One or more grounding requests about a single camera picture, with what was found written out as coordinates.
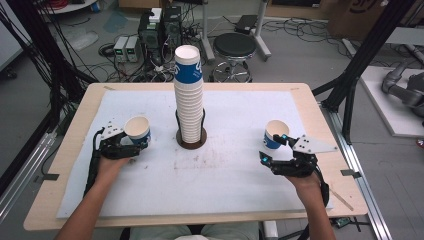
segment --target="white paper sheet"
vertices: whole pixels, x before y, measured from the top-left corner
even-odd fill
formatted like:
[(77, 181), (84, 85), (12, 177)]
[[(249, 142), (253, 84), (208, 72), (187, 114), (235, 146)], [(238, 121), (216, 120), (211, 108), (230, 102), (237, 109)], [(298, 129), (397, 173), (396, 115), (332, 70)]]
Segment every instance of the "white paper sheet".
[(152, 139), (132, 165), (124, 166), (101, 216), (232, 213), (303, 209), (293, 186), (260, 164), (259, 151), (276, 160), (292, 157), (289, 147), (263, 146), (268, 121), (279, 119), (290, 135), (305, 134), (290, 92), (204, 92), (205, 145), (181, 148), (175, 140), (172, 91), (108, 91), (72, 169), (57, 213), (67, 218), (82, 199), (94, 133), (112, 121), (149, 118)]

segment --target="stack of paper cups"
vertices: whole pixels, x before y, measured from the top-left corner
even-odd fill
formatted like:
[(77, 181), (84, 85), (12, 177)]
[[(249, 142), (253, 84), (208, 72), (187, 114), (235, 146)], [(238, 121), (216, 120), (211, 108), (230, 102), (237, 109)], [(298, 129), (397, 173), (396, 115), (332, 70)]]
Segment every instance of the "stack of paper cups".
[(175, 99), (182, 140), (200, 141), (203, 118), (203, 77), (199, 49), (183, 45), (175, 50)]

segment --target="blue and white paper cup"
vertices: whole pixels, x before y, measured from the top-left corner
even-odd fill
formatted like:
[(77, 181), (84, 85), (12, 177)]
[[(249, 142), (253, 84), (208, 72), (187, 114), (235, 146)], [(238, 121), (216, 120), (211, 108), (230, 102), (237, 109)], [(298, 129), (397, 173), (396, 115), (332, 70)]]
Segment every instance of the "blue and white paper cup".
[(283, 134), (289, 135), (289, 127), (287, 124), (280, 120), (269, 121), (265, 127), (264, 144), (269, 149), (278, 149), (281, 144), (273, 140), (273, 136), (277, 134), (282, 136)]
[(175, 50), (175, 100), (182, 140), (200, 140), (203, 116), (203, 76), (199, 49), (183, 45)]
[(175, 80), (177, 87), (188, 90), (198, 88), (203, 82), (202, 63), (197, 47), (182, 45), (175, 49)]
[(124, 132), (134, 144), (150, 142), (149, 120), (144, 116), (129, 119), (124, 126)]

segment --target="wooden table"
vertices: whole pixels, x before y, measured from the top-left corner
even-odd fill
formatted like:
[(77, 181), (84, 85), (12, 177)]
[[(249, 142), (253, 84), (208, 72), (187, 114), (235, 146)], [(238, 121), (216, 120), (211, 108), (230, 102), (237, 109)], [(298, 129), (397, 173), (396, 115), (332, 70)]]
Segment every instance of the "wooden table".
[[(91, 122), (94, 119), (102, 97), (106, 91), (173, 91), (172, 83), (98, 83), (91, 84), (78, 108), (78, 111), (67, 131), (62, 145), (52, 163), (49, 173), (60, 174), (57, 181), (45, 181), (24, 222), (26, 230), (59, 229), (65, 223), (57, 219), (56, 213), (60, 206), (65, 187), (74, 161), (82, 147)], [(306, 84), (299, 83), (205, 83), (205, 91), (290, 91), (304, 128), (308, 136), (322, 139), (327, 143), (337, 145), (321, 110), (319, 109), (311, 90)], [(328, 210), (330, 217), (364, 215), (367, 206), (352, 177), (342, 176), (340, 170), (348, 166), (340, 151), (317, 154), (321, 161), (320, 168), (326, 182), (330, 185), (330, 194), (334, 208)], [(237, 214), (205, 214), (178, 216), (141, 216), (100, 218), (97, 227), (146, 226), (167, 224), (196, 224), (237, 221), (263, 221), (287, 218), (304, 218), (304, 212), (255, 212)]]

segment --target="black stool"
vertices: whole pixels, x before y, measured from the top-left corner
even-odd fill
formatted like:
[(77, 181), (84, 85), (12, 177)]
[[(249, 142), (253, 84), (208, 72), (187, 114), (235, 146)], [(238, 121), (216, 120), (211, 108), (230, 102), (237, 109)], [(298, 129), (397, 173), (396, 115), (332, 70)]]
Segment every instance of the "black stool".
[(227, 62), (218, 64), (209, 76), (210, 82), (252, 82), (246, 60), (253, 57), (256, 44), (253, 39), (241, 33), (225, 33), (213, 43), (214, 52)]

